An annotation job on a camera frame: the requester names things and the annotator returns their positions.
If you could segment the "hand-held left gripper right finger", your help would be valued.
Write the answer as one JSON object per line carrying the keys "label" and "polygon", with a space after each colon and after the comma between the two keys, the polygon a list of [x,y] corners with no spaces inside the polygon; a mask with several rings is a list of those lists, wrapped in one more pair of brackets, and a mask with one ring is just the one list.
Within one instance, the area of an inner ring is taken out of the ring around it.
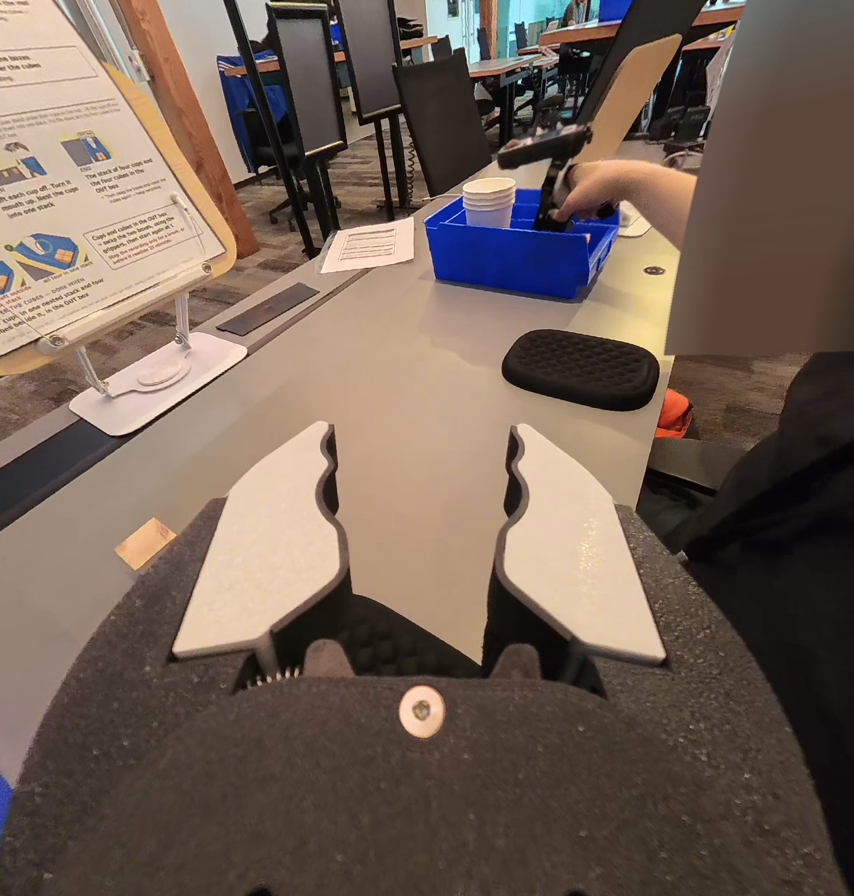
{"label": "hand-held left gripper right finger", "polygon": [[488,677],[512,644],[541,675],[586,683],[596,658],[659,667],[667,651],[609,492],[537,429],[510,429],[504,521],[482,645]]}

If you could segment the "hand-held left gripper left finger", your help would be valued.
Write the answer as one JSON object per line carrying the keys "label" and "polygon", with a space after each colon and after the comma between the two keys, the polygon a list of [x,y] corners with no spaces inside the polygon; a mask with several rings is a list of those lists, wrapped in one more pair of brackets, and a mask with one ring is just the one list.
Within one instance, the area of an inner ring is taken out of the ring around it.
{"label": "hand-held left gripper left finger", "polygon": [[276,635],[348,579],[335,433],[317,421],[230,488],[175,636],[185,660],[251,651],[267,678],[295,665]]}

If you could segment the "wooden cube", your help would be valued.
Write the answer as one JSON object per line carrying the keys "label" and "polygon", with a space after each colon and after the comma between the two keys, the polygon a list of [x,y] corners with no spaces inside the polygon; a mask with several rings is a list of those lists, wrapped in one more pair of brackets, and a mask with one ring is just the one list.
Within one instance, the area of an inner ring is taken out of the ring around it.
{"label": "wooden cube", "polygon": [[163,521],[151,518],[116,546],[115,553],[133,571],[155,558],[177,534]]}

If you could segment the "person's right forearm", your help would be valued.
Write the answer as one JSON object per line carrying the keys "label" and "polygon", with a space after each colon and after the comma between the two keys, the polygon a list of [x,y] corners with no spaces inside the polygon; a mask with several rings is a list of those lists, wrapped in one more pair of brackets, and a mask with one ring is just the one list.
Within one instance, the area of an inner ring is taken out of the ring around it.
{"label": "person's right forearm", "polygon": [[618,163],[617,195],[681,251],[698,177],[644,161]]}

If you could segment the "person's right hand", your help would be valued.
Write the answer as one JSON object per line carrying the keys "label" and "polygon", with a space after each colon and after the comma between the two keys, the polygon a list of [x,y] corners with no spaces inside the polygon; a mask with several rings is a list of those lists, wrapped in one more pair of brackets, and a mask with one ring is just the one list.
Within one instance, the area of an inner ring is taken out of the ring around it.
{"label": "person's right hand", "polygon": [[608,218],[620,202],[620,173],[616,161],[575,165],[568,171],[566,183],[569,193],[556,212],[557,220]]}

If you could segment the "long wooden table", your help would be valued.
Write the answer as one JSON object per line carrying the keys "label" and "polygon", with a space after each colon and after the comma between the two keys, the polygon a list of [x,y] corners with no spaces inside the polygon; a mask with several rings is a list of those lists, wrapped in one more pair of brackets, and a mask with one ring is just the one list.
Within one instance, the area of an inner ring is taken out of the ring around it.
{"label": "long wooden table", "polygon": [[485,109],[479,113],[484,129],[488,131],[498,126],[500,140],[509,140],[515,119],[517,86],[525,84],[533,89],[534,99],[542,98],[546,89],[546,70],[554,65],[552,59],[540,53],[470,63],[468,73],[472,84],[482,84],[489,94],[498,99],[494,104],[497,112]]}

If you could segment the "black mesh office chair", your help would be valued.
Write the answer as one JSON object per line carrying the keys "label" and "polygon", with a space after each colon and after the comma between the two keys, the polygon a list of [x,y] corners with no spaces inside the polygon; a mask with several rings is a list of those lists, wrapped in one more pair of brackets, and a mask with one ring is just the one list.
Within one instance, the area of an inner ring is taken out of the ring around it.
{"label": "black mesh office chair", "polygon": [[713,497],[746,454],[745,449],[716,442],[655,438],[646,471],[670,484]]}

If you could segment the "orange bag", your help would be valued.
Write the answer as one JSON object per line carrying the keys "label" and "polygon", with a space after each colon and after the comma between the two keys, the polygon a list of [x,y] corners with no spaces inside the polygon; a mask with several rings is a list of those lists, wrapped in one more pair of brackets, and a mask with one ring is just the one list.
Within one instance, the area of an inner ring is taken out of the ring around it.
{"label": "orange bag", "polygon": [[682,439],[687,436],[694,418],[691,401],[683,394],[667,388],[656,425],[656,439]]}

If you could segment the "black monitor on stand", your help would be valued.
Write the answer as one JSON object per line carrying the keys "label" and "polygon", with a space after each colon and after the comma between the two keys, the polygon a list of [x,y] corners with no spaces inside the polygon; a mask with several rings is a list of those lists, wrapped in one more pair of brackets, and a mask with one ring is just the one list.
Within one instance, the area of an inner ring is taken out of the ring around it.
{"label": "black monitor on stand", "polygon": [[340,229],[327,161],[348,146],[339,95],[328,7],[270,2],[267,42],[285,80],[301,171],[306,176],[321,235]]}
{"label": "black monitor on stand", "polygon": [[372,125],[388,221],[410,208],[410,185],[400,123],[395,69],[402,65],[392,1],[336,1],[343,53],[359,123]]}

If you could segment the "acrylic paper sign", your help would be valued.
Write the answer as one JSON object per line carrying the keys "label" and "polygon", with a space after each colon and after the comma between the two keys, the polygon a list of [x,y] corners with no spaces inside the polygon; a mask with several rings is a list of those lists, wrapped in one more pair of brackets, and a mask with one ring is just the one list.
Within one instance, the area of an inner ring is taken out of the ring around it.
{"label": "acrylic paper sign", "polygon": [[319,254],[321,273],[346,273],[410,262],[414,219],[338,230]]}

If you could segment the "dark inset table panel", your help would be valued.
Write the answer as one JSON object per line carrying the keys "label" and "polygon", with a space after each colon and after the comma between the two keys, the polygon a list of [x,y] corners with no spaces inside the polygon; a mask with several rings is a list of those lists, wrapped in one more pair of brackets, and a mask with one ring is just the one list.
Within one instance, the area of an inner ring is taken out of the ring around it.
{"label": "dark inset table panel", "polygon": [[294,283],[248,310],[218,324],[216,330],[237,337],[246,337],[254,330],[297,308],[319,291],[304,283]]}
{"label": "dark inset table panel", "polygon": [[128,441],[79,420],[4,464],[0,532]]}

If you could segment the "blue white-striped jacket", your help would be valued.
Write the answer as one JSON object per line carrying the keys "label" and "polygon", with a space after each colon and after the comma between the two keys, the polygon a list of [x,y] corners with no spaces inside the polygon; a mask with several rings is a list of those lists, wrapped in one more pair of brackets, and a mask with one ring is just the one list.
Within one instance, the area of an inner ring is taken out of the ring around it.
{"label": "blue white-striped jacket", "polygon": [[[283,78],[278,70],[265,71],[264,63],[276,62],[276,56],[263,50],[255,52],[254,58],[260,67],[258,72],[263,84],[264,94],[272,110],[272,116],[278,127],[287,125],[288,106],[283,90]],[[238,55],[216,56],[216,67],[222,88],[222,95],[231,124],[231,130],[246,171],[253,175],[264,166],[273,167],[276,163],[255,162],[254,149],[258,146],[269,148],[270,144],[264,133],[264,126],[257,108],[257,100],[249,76],[246,73],[229,71],[240,69],[242,58]]]}

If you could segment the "wooden beam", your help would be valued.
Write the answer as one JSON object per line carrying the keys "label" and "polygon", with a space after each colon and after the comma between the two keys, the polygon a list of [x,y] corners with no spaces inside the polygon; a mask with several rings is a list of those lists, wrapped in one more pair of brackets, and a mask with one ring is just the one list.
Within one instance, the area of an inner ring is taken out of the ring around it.
{"label": "wooden beam", "polygon": [[185,159],[228,223],[237,255],[244,259],[260,246],[237,197],[204,110],[187,74],[165,16],[155,1],[117,1],[130,38],[152,76],[153,96]]}

